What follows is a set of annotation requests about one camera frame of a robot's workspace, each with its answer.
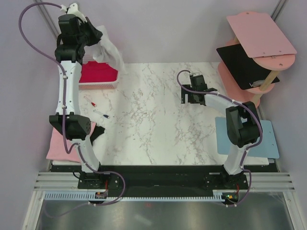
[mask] white robotic arm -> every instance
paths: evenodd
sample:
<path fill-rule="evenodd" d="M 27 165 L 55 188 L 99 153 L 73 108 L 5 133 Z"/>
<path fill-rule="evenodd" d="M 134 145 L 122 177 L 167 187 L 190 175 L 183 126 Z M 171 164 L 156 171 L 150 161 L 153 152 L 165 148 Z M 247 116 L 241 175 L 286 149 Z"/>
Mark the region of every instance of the white robotic arm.
<path fill-rule="evenodd" d="M 97 44 L 102 33 L 96 30 L 89 19 L 78 11 L 76 3 L 71 4 L 68 9 L 62 6 L 62 9 L 67 14 L 59 17 L 61 34 L 58 37 L 55 55 L 57 61 L 64 67 L 65 75 L 59 67 L 58 106 L 56 115 L 51 115 L 49 121 L 61 134 L 65 130 L 66 139 L 72 144 L 76 143 L 75 148 L 80 148 L 85 161 L 84 163 L 81 159 L 82 171 L 92 173 L 86 164 L 97 171 L 100 163 L 90 142 L 90 119 L 80 115 L 78 94 L 82 58 L 85 54 L 84 47 Z M 62 127 L 63 117 L 65 117 L 64 129 Z"/>
<path fill-rule="evenodd" d="M 238 106 L 235 100 L 226 100 L 223 97 L 210 94 L 216 89 L 208 89 L 204 77 L 200 74 L 190 74 L 191 85 L 182 85 L 181 100 L 185 102 L 188 95 L 188 102 L 192 104 L 202 104 L 212 107 L 226 116 L 227 134 L 231 141 L 231 147 L 227 160 L 224 164 L 224 170 L 228 175 L 237 175 L 243 171 L 244 161 L 246 159 L 249 146 L 255 143 L 260 136 L 259 127 L 255 120 L 245 109 Z M 197 92 L 208 92 L 209 94 L 199 94 Z M 243 103 L 259 121 L 254 103 Z"/>

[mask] pink cloth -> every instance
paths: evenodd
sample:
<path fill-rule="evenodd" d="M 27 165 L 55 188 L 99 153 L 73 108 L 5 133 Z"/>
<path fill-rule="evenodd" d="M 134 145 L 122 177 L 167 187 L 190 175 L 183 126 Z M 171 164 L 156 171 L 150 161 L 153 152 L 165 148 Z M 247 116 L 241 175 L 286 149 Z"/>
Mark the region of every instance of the pink cloth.
<path fill-rule="evenodd" d="M 95 126 L 96 123 L 92 122 L 90 135 L 93 133 Z M 69 140 L 67 140 L 67 146 L 68 149 L 71 147 L 71 142 Z M 52 130 L 50 148 L 46 158 L 55 161 L 81 162 L 76 148 L 73 148 L 70 154 L 66 153 L 63 143 L 63 136 L 55 128 Z"/>

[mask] gray floor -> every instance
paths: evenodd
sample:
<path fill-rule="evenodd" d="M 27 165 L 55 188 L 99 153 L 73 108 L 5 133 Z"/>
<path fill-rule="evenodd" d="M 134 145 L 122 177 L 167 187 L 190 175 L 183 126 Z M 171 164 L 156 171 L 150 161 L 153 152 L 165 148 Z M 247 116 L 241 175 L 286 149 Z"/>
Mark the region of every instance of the gray floor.
<path fill-rule="evenodd" d="M 80 203 L 47 201 L 46 209 L 58 215 Z M 137 201 L 85 206 L 57 219 L 41 217 L 38 230 L 293 230 L 283 196 L 277 193 L 249 194 L 242 205 L 231 208 L 208 202 Z"/>

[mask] marble table surface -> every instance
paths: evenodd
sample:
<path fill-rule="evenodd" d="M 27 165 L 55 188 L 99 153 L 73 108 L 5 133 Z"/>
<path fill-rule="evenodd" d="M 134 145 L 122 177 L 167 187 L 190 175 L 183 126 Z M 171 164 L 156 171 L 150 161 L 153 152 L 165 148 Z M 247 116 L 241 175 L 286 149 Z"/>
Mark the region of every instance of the marble table surface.
<path fill-rule="evenodd" d="M 215 117 L 221 113 L 199 104 L 181 104 L 176 81 L 182 69 L 200 72 L 208 88 L 225 95 L 218 63 L 126 64 L 115 90 L 79 92 L 81 115 L 106 130 L 94 142 L 103 165 L 221 165 L 227 156 L 217 153 Z M 190 84 L 186 73 L 180 76 Z M 84 99 L 90 98 L 94 108 Z M 96 109 L 109 119 L 93 112 Z M 53 161 L 53 164 L 76 164 Z M 246 164 L 266 165 L 267 158 L 247 157 Z"/>

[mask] blue mat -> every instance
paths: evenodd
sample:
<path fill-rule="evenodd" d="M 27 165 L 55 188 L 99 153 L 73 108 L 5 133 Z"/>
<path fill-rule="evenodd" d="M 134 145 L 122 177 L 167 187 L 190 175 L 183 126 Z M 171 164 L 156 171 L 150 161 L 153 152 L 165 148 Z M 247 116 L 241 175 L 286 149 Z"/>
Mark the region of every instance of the blue mat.
<path fill-rule="evenodd" d="M 276 139 L 273 132 L 273 126 L 271 121 L 261 120 L 261 126 L 263 129 L 263 140 L 260 145 L 251 148 L 249 157 L 265 157 L 265 158 L 279 158 L 279 153 L 276 145 Z M 226 118 L 216 117 L 216 140 L 217 140 L 217 152 L 222 155 L 228 155 L 230 149 L 230 140 L 227 135 Z"/>

